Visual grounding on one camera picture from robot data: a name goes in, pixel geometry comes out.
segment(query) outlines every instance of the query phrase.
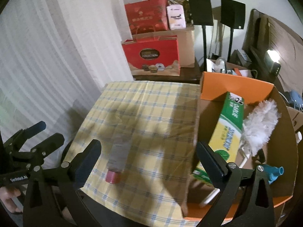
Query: speaker stand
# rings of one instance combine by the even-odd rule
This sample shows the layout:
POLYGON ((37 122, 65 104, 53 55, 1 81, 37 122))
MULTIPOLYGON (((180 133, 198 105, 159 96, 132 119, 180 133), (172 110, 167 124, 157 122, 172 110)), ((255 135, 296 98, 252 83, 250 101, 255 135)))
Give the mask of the speaker stand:
POLYGON ((207 72, 207 63, 206 63, 206 26, 202 26, 202 34, 203 34, 203 51, 204 51, 204 61, 203 66, 200 66, 201 72, 207 72))
POLYGON ((227 62, 230 61, 230 55, 231 55, 231 46, 232 46, 232 39, 234 37, 234 29, 230 28, 230 39, 229 39, 229 48, 228 48, 228 56, 227 56, 227 62))

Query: bottle cap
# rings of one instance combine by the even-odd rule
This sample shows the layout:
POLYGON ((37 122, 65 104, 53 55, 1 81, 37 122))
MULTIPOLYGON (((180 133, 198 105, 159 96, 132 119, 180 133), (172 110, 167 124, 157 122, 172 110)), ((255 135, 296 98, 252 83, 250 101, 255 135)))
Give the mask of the bottle cap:
POLYGON ((121 173, 112 172, 112 171, 108 170, 108 172, 106 174, 106 179, 105 179, 106 182, 116 184, 116 183, 119 183, 120 180, 121 180, 121 173))

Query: sheer curtain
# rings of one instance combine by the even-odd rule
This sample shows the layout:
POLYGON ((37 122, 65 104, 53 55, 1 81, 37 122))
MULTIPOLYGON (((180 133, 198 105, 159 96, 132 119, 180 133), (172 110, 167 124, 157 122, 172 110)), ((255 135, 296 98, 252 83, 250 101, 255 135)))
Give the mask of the sheer curtain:
POLYGON ((133 80, 121 47, 130 38, 123 0, 10 0, 0 15, 3 140, 43 120, 22 150, 55 132, 67 144, 106 83, 133 80))

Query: human hand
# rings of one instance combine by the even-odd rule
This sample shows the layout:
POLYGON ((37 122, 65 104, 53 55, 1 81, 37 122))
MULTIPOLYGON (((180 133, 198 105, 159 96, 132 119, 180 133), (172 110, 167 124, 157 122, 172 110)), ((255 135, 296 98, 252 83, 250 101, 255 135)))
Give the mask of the human hand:
POLYGON ((12 200, 13 197, 18 197, 20 195, 20 190, 15 187, 0 188, 0 200, 11 213, 22 212, 12 200))

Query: tablecloth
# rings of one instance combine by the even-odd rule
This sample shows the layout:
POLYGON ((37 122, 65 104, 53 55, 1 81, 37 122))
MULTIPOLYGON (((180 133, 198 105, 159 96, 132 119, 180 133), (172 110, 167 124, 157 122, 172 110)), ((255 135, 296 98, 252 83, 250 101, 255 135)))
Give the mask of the tablecloth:
POLYGON ((81 125, 65 161, 92 139, 102 153, 82 188, 112 211, 147 226, 196 226, 182 218, 181 203, 197 142, 200 86, 171 82, 108 84, 81 125), (131 136, 122 180, 105 181, 117 134, 131 136))

